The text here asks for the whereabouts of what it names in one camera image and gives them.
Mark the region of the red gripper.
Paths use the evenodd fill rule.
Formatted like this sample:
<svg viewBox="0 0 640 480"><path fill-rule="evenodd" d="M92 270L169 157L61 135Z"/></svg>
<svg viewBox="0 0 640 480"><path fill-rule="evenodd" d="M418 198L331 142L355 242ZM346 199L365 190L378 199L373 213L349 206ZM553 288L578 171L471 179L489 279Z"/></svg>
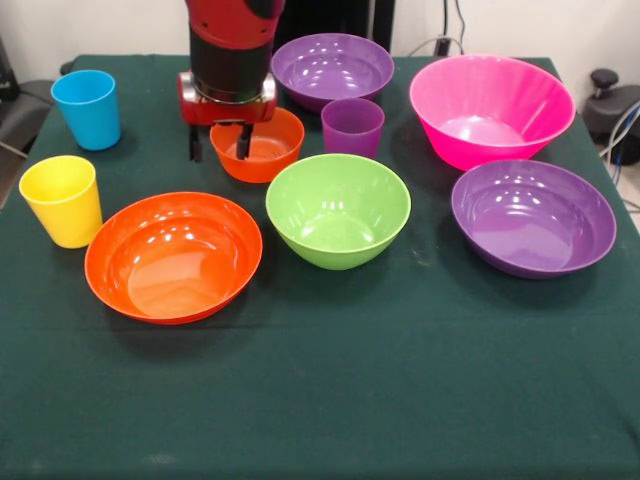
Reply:
<svg viewBox="0 0 640 480"><path fill-rule="evenodd" d="M278 103L276 81L271 73L266 75L261 93L244 103L212 100L196 89L191 71L177 76L177 91L182 118L189 126L189 156L196 163L202 162L202 143L199 126L216 123L245 123L236 143L236 157L244 160L250 151L251 138L256 123L269 121Z"/></svg>

